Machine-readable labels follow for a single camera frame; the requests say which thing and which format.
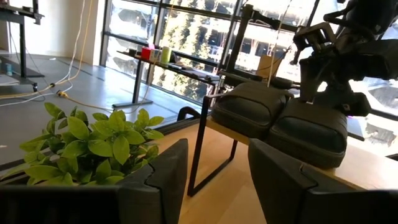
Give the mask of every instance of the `black metal chair frame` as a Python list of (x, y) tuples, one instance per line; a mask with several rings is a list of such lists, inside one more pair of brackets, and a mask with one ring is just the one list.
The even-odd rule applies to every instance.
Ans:
[(217, 169), (215, 169), (209, 176), (207, 176), (203, 181), (201, 181), (197, 186), (195, 186), (195, 181), (198, 172), (199, 160), (200, 160), (200, 153), (201, 147), (203, 144), (203, 138), (205, 136), (205, 129), (206, 129), (206, 122), (207, 117), (209, 115), (209, 109), (211, 102), (216, 100), (217, 98), (223, 96), (223, 94), (216, 94), (216, 95), (208, 95), (205, 96), (203, 99), (203, 106), (201, 108), (201, 116), (200, 116), (200, 123), (199, 123), (199, 130), (198, 130), (198, 137), (197, 143), (195, 146), (195, 153), (193, 155), (193, 162), (191, 168), (191, 175), (189, 178), (188, 183), (188, 196), (193, 197), (195, 196), (206, 184), (208, 184), (220, 171), (222, 171), (235, 157), (236, 146), (238, 145), (238, 141), (234, 139), (232, 144), (232, 150), (229, 158), (223, 162)]

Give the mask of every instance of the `desk leg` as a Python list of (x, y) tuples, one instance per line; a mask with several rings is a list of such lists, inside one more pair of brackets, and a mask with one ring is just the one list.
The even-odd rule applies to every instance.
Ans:
[(146, 99), (139, 101), (139, 90), (141, 88), (141, 79), (142, 79), (141, 61), (138, 60), (137, 76), (136, 76), (136, 82), (134, 84), (134, 93), (132, 94), (132, 102), (131, 103), (118, 103), (118, 104), (112, 105), (112, 107), (113, 108), (123, 108), (123, 107), (128, 107), (128, 106), (140, 106), (140, 105), (146, 105), (146, 104), (153, 103), (153, 101), (146, 100)]
[(205, 129), (206, 129), (207, 114), (211, 103), (211, 99), (212, 98), (205, 97), (205, 99), (203, 100), (203, 106), (201, 108), (201, 118), (199, 123), (197, 143), (195, 146), (195, 152), (193, 154), (191, 175), (188, 183), (188, 196), (190, 197), (195, 196), (195, 194), (197, 194), (208, 182), (210, 182), (221, 170), (223, 170), (234, 159), (236, 146), (238, 145), (238, 141), (234, 140), (232, 145), (231, 155), (229, 156), (229, 158), (195, 187), (195, 180), (198, 172), (201, 147), (203, 144), (203, 137), (205, 135)]
[(19, 45), (20, 52), (19, 55), (21, 57), (21, 77), (27, 78), (26, 75), (26, 46), (25, 46), (25, 25), (19, 24)]

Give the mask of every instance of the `artificial plant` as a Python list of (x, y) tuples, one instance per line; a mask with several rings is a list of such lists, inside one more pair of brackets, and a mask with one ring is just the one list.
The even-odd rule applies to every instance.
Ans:
[[(123, 111), (113, 111), (109, 117), (93, 114), (96, 120), (93, 124), (77, 107), (69, 116), (52, 103), (45, 103), (45, 109), (52, 119), (42, 135), (20, 145), (27, 153), (25, 164), (10, 170), (3, 178), (24, 171), (30, 177), (29, 185), (115, 184), (159, 153), (156, 144), (147, 142), (160, 139), (163, 134), (149, 127), (164, 119), (149, 118), (144, 109), (134, 123), (126, 121)], [(50, 149), (53, 155), (46, 156), (42, 152), (45, 149)]]

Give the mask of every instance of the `cardboard box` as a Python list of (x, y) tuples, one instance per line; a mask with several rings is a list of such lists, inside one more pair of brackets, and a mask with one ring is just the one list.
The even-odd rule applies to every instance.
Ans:
[[(272, 66), (272, 76), (276, 76), (277, 71), (279, 69), (279, 65), (283, 59), (281, 58), (274, 58), (274, 65)], [(260, 58), (259, 67), (256, 71), (256, 75), (261, 76), (265, 81), (269, 78), (269, 71), (271, 70), (271, 61), (272, 57), (268, 55), (263, 55)]]

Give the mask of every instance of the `yellow cable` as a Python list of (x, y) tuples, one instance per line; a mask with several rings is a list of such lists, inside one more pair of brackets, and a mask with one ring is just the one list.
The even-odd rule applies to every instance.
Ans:
[[(174, 2), (175, 2), (175, 0), (173, 0), (173, 2), (172, 2), (172, 6), (171, 6), (171, 8), (170, 8), (169, 16), (168, 16), (168, 18), (167, 18), (167, 22), (166, 22), (166, 24), (165, 24), (164, 30), (167, 30), (167, 25), (169, 24), (170, 17), (171, 17), (171, 15), (172, 15), (172, 13), (173, 13)], [(88, 22), (87, 22), (87, 26), (86, 26), (86, 35), (87, 35), (87, 30), (88, 30), (88, 23), (89, 23), (89, 21), (90, 21), (90, 13), (89, 13), (89, 19), (88, 19)], [(84, 43), (83, 43), (83, 51), (82, 51), (82, 52), (84, 52), (85, 43), (86, 43), (86, 36), (85, 36), (85, 40), (84, 40)], [(157, 53), (157, 55), (156, 55), (156, 57), (155, 57), (154, 66), (155, 66), (156, 63), (157, 63), (157, 60), (158, 60), (158, 58), (159, 58), (159, 54), (160, 54), (160, 51), (158, 51), (158, 53)], [(77, 73), (74, 77), (72, 77), (71, 79), (69, 79), (69, 80), (72, 80), (72, 79), (76, 78), (77, 75), (78, 75), (78, 73)], [(149, 91), (149, 86), (147, 87), (147, 90), (146, 90), (146, 92), (145, 92), (145, 95), (144, 95), (144, 98), (143, 98), (143, 100), (142, 100), (142, 103), (139, 104), (139, 105), (137, 106), (136, 109), (134, 109), (134, 110), (132, 110), (132, 111), (130, 111), (130, 112), (127, 112), (126, 114), (134, 113), (135, 111), (137, 111), (137, 110), (143, 105), (144, 100), (146, 99), (146, 96), (147, 96), (147, 94), (148, 94), (148, 91)], [(68, 99), (68, 100), (70, 100), (70, 101), (72, 101), (72, 102), (74, 102), (74, 103), (77, 103), (77, 104), (79, 104), (79, 105), (87, 106), (87, 107), (90, 107), (90, 108), (96, 108), (96, 109), (100, 109), (100, 110), (105, 110), (105, 111), (108, 111), (108, 112), (112, 112), (112, 111), (113, 111), (113, 109), (102, 108), (102, 107), (99, 107), (99, 106), (89, 105), (89, 104), (86, 104), (86, 103), (79, 102), (78, 100), (74, 100), (74, 99), (70, 98), (70, 97), (69, 97), (65, 92), (63, 92), (63, 91), (58, 92), (58, 96), (63, 97), (63, 98), (65, 98), (65, 99)]]
[[(86, 25), (86, 34), (85, 34), (85, 38), (84, 38), (84, 41), (83, 41), (83, 49), (81, 50), (79, 69), (78, 69), (78, 71), (76, 72), (76, 75), (73, 76), (71, 79), (64, 80), (64, 81), (58, 83), (57, 85), (61, 85), (61, 84), (65, 83), (65, 82), (68, 82), (68, 81), (70, 81), (70, 80), (76, 78), (76, 77), (78, 76), (78, 74), (80, 73), (80, 70), (81, 70), (81, 62), (83, 61), (83, 55), (84, 55), (84, 52), (85, 52), (85, 45), (86, 45), (86, 39), (87, 39), (87, 33), (88, 33), (88, 25), (90, 24), (90, 15), (91, 15), (92, 7), (93, 7), (93, 0), (90, 1), (90, 9), (89, 9), (89, 11), (88, 11), (88, 18), (87, 18), (87, 25)], [(42, 93), (42, 92), (44, 92), (44, 91), (47, 91), (47, 90), (49, 90), (51, 87), (53, 87), (53, 86), (50, 85), (50, 86), (44, 88), (43, 90), (40, 90), (40, 91), (37, 91), (37, 92), (34, 92), (34, 93), (20, 93), (20, 94), (13, 94), (13, 95), (1, 95), (1, 96), (0, 96), (0, 99), (2, 99), (2, 98), (19, 97), (19, 96), (33, 96), (33, 95)]]

